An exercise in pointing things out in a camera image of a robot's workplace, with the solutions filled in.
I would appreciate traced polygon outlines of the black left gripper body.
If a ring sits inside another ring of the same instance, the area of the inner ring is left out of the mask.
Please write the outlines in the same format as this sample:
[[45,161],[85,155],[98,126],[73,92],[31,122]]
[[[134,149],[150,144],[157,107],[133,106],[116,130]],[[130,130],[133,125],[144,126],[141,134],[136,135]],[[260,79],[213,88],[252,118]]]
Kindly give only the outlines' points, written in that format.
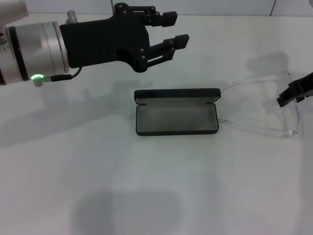
[[105,20],[60,26],[70,68],[121,61],[136,72],[148,68],[149,35],[141,18],[122,4]]

